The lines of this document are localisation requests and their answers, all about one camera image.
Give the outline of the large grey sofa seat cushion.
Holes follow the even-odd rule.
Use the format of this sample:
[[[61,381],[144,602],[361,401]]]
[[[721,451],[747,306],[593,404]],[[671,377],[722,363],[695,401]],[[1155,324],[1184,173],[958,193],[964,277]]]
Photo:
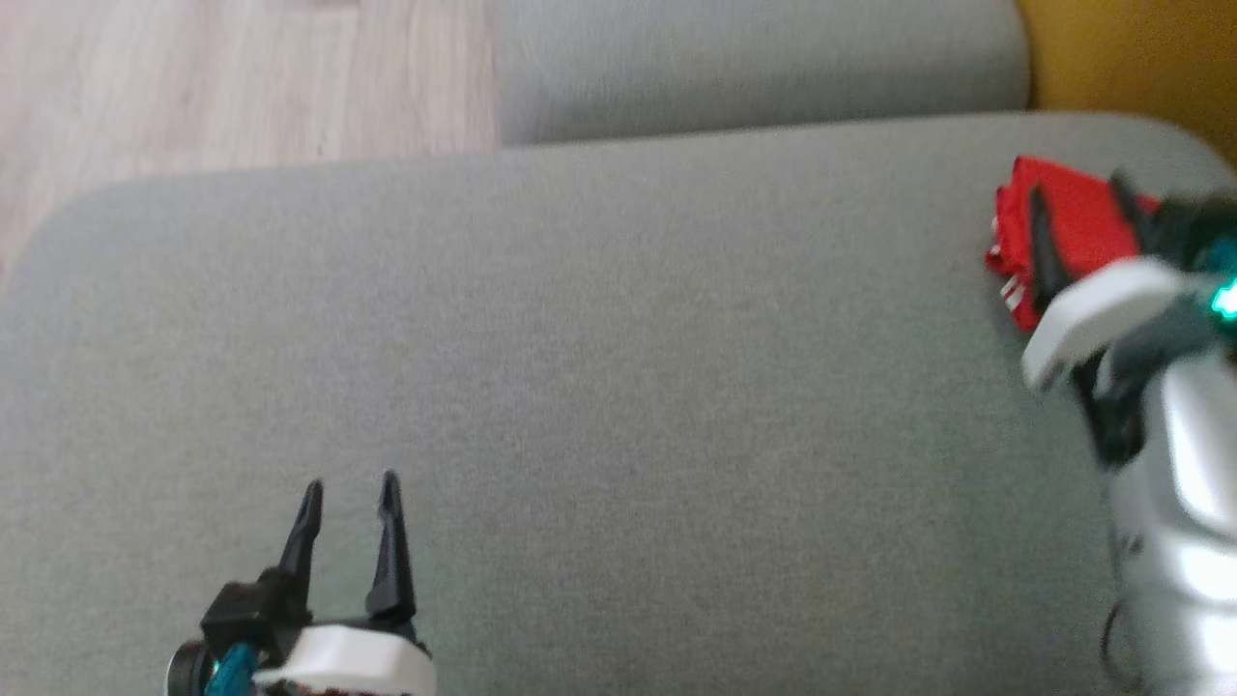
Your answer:
[[[160,696],[313,478],[361,614],[383,470],[443,696],[1108,692],[1087,433],[983,265],[1017,155],[1237,182],[1013,114],[75,198],[0,295],[0,696]]]

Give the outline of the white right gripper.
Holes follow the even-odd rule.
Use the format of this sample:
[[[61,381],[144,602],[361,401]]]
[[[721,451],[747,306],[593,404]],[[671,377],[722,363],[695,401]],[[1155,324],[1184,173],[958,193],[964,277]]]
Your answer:
[[[1141,255],[1162,255],[1157,226],[1162,198],[1141,193],[1124,171],[1115,171],[1108,185]],[[1117,260],[1070,286],[1042,187],[1030,190],[1028,211],[1032,304],[1042,313],[1021,357],[1023,381],[1030,391],[1047,391],[1061,370],[1082,363],[1188,295],[1188,273],[1157,257]]]

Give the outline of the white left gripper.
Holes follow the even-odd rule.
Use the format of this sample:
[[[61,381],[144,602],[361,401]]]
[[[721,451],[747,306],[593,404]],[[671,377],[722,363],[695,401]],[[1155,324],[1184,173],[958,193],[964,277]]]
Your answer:
[[[414,574],[398,475],[383,472],[377,518],[383,524],[374,581],[365,600],[375,626],[404,626],[417,612]],[[278,567],[292,605],[306,611],[312,555],[323,520],[324,482],[306,486]],[[437,670],[427,651],[404,637],[351,626],[310,626],[301,630],[278,668],[252,677],[263,696],[437,696]]]

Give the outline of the red jersey with white trim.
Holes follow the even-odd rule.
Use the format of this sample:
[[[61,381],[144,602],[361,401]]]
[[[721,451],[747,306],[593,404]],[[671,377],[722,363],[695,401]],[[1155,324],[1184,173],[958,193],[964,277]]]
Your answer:
[[[1008,180],[995,190],[992,244],[983,261],[1002,278],[1002,300],[1024,334],[1037,329],[1051,299],[1033,268],[1035,221],[1047,223],[1068,281],[1141,253],[1136,225],[1122,211],[1110,180],[1056,161],[1017,156]]]

